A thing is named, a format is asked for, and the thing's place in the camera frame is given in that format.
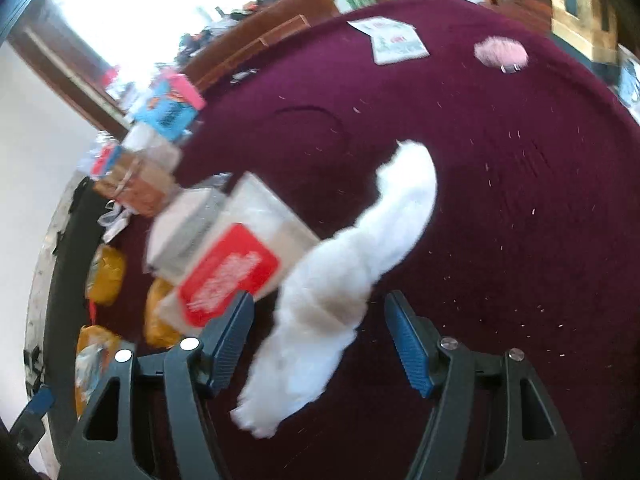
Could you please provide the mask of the white fluffy towel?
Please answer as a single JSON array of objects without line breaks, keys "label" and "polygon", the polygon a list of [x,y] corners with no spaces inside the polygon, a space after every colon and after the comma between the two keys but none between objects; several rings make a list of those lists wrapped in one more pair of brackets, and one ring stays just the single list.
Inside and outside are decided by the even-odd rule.
[{"label": "white fluffy towel", "polygon": [[357,337],[375,284],[423,235],[437,194],[426,146],[398,143],[376,170],[376,186],[376,202],[352,226],[314,246],[279,287],[273,328],[230,413],[258,439],[272,437],[281,422],[322,396]]}]

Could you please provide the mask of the yellow taped cardboard tray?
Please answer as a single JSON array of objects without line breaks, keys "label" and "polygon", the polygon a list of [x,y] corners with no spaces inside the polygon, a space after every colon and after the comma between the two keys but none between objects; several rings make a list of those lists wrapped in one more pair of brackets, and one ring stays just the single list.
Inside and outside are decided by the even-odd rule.
[{"label": "yellow taped cardboard tray", "polygon": [[108,364],[126,339],[99,325],[82,326],[76,344],[74,365],[74,399],[76,417],[80,418],[96,391]]}]

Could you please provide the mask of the pink fluffy puff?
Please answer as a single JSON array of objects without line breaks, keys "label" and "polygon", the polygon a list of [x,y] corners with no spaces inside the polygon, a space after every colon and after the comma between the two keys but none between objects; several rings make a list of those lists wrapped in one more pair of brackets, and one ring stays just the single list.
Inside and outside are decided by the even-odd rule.
[{"label": "pink fluffy puff", "polygon": [[506,37],[490,36],[474,44],[474,56],[484,66],[498,68],[503,73],[519,72],[528,65],[524,46]]}]

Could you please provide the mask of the black bag on chair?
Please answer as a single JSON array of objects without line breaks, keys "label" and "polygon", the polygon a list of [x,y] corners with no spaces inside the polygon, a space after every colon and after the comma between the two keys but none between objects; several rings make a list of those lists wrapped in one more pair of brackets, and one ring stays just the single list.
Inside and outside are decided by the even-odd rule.
[{"label": "black bag on chair", "polygon": [[55,455],[64,454],[76,425],[74,378],[79,331],[89,321],[85,286],[89,266],[101,243],[98,218],[106,199],[81,180],[64,211],[68,221],[56,232],[54,267],[49,288],[43,334],[43,382],[54,403],[48,411],[49,432]]}]

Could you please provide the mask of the paper leaflet on table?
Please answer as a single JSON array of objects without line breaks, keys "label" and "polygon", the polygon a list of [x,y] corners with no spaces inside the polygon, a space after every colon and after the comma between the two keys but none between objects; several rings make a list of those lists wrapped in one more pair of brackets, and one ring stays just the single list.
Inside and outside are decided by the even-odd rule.
[{"label": "paper leaflet on table", "polygon": [[370,37],[373,61],[378,66],[427,58],[430,55],[416,29],[410,24],[384,16],[348,21],[348,24]]}]

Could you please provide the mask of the white plastic bag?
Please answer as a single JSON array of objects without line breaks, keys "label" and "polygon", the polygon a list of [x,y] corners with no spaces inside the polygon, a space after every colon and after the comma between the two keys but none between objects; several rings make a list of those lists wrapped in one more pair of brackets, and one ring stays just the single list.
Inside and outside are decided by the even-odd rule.
[{"label": "white plastic bag", "polygon": [[98,225],[103,229],[102,242],[110,244],[112,240],[129,224],[132,211],[116,200],[109,200],[104,214],[98,218]]}]

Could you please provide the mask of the wooden sideboard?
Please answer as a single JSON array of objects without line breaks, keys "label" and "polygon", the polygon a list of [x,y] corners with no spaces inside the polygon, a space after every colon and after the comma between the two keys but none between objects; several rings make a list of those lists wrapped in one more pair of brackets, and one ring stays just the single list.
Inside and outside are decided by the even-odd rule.
[{"label": "wooden sideboard", "polygon": [[333,0],[279,0],[214,39],[181,71],[205,91],[254,55],[337,14]]}]

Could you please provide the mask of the orange yellow snack packet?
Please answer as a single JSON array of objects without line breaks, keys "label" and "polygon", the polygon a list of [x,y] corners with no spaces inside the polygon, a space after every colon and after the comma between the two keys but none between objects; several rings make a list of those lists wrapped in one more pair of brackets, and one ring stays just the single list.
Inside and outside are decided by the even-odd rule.
[{"label": "orange yellow snack packet", "polygon": [[169,349],[182,339],[182,335],[160,316],[165,310],[174,308],[174,286],[162,278],[151,284],[145,300],[143,337],[155,349]]}]

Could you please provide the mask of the red white labelled pouch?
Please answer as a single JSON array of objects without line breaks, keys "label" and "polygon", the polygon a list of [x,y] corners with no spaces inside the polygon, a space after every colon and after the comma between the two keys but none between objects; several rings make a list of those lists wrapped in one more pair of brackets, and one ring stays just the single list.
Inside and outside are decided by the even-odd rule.
[{"label": "red white labelled pouch", "polygon": [[240,290],[256,300],[271,294],[319,242],[275,192],[247,172],[175,284],[174,308],[160,316],[180,334],[196,336]]}]

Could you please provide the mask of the clear snack jar red lid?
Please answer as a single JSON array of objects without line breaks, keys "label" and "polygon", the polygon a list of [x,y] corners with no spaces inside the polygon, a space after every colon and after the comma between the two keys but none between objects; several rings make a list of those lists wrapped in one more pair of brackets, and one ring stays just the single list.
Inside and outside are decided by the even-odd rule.
[{"label": "clear snack jar red lid", "polygon": [[89,176],[96,192],[146,218],[160,214],[179,192],[170,172],[117,142],[99,149]]}]

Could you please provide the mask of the yellow tape roll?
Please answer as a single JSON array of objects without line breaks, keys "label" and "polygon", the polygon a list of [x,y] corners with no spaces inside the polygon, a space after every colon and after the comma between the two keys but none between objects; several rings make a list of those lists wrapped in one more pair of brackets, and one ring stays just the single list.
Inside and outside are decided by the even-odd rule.
[{"label": "yellow tape roll", "polygon": [[127,269],[127,258],[118,249],[101,244],[96,248],[89,266],[85,297],[99,306],[111,306],[116,301]]}]

